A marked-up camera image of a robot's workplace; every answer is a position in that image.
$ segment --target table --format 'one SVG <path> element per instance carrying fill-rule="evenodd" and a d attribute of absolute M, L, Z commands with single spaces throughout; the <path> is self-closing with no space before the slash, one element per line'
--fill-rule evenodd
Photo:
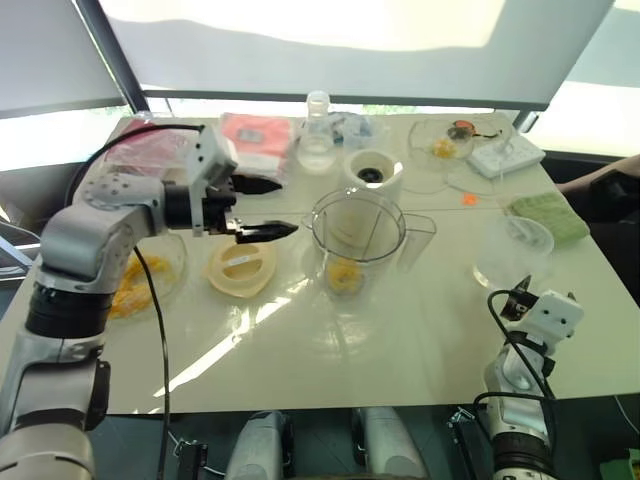
<path fill-rule="evenodd" d="M 396 125 L 411 117 L 391 119 Z M 297 223 L 311 194 L 331 190 L 321 177 L 295 177 L 290 189 L 243 197 L 234 210 L 243 220 Z M 506 193 L 552 187 L 541 167 L 509 175 Z M 311 234 L 301 228 L 275 243 L 275 277 L 257 297 L 238 300 L 211 288 L 201 274 L 222 238 L 190 238 L 189 275 L 164 308 L 172 411 L 230 411 L 371 405 L 467 403 L 484 391 L 482 374 L 503 342 L 487 308 L 486 291 L 472 278 L 477 239 L 501 215 L 487 197 L 474 207 L 447 190 L 404 195 L 405 210 L 438 224 L 438 235 L 408 274 L 393 265 L 376 284 L 384 295 L 334 302 L 309 277 Z M 550 383 L 559 398 L 640 390 L 640 311 L 591 238 L 552 256 L 553 271 L 534 285 L 574 292 L 585 317 L 562 342 Z M 0 322 L 0 368 L 24 321 L 30 274 Z M 156 413 L 162 408 L 161 354 L 153 314 L 112 322 L 104 359 L 112 365 L 110 413 Z"/>

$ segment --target green sponge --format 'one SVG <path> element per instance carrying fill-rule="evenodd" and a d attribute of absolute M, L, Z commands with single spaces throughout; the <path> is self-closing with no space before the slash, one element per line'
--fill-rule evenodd
<path fill-rule="evenodd" d="M 589 235 L 589 227 L 573 211 L 560 193 L 548 192 L 514 200 L 507 207 L 510 213 L 529 218 L 553 235 L 556 245 L 567 244 Z"/>

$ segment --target small robot arm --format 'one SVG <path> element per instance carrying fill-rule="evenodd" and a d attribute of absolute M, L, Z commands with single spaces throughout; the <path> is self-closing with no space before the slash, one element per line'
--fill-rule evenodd
<path fill-rule="evenodd" d="M 573 335 L 583 311 L 572 294 L 565 297 L 549 290 L 537 297 L 527 292 L 529 280 L 523 280 L 511 291 L 501 316 L 510 322 L 506 329 L 513 342 L 538 378 L 544 379 L 554 367 L 550 355 L 558 342 Z M 555 480 L 542 403 L 490 396 L 493 392 L 545 395 L 510 342 L 504 343 L 497 359 L 487 367 L 484 378 L 490 392 L 487 413 L 494 480 Z"/>
<path fill-rule="evenodd" d="M 229 234 L 238 243 L 293 233 L 284 222 L 244 226 L 233 145 L 208 127 L 187 158 L 188 186 L 112 173 L 86 182 L 41 239 L 42 262 L 0 390 L 0 479 L 94 477 L 84 434 L 107 411 L 105 322 L 130 253 L 168 228 Z"/>

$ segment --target person's arm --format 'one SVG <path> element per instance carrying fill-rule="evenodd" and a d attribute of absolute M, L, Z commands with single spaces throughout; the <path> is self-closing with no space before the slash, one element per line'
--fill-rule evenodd
<path fill-rule="evenodd" d="M 558 190 L 565 195 L 579 190 L 587 190 L 591 182 L 611 170 L 618 170 L 626 175 L 640 178 L 640 154 L 634 155 L 633 157 L 623 158 L 622 160 L 610 163 L 595 172 L 576 178 L 570 182 L 559 184 L 557 185 Z"/>

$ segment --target white charger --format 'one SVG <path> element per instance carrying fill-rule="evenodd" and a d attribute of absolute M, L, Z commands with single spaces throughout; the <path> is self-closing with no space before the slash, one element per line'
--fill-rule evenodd
<path fill-rule="evenodd" d="M 486 178 L 513 172 L 540 163 L 545 153 L 521 135 L 515 135 L 504 145 L 489 143 L 473 150 L 467 160 Z"/>

